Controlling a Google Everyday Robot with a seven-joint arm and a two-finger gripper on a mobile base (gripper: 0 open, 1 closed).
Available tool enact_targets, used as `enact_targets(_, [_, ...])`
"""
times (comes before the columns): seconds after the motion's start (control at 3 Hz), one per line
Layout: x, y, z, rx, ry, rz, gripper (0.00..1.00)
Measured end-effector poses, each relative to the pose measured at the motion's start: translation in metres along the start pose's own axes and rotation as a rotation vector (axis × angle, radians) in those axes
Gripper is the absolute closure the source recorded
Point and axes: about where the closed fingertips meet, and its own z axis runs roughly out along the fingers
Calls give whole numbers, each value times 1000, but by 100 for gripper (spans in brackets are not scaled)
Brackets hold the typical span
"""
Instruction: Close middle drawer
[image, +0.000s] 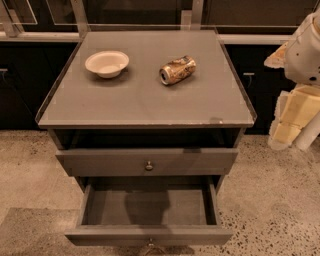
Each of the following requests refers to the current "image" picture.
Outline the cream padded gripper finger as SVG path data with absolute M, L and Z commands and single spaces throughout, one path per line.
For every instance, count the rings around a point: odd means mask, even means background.
M 320 112 L 320 87 L 297 84 L 277 99 L 275 119 L 269 130 L 268 145 L 284 150 L 295 144 L 302 129 Z

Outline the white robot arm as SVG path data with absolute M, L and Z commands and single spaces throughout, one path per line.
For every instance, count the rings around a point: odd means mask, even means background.
M 269 55 L 264 65 L 283 68 L 296 86 L 277 99 L 268 144 L 284 150 L 293 143 L 306 150 L 319 134 L 320 13 L 308 15 L 290 39 Z

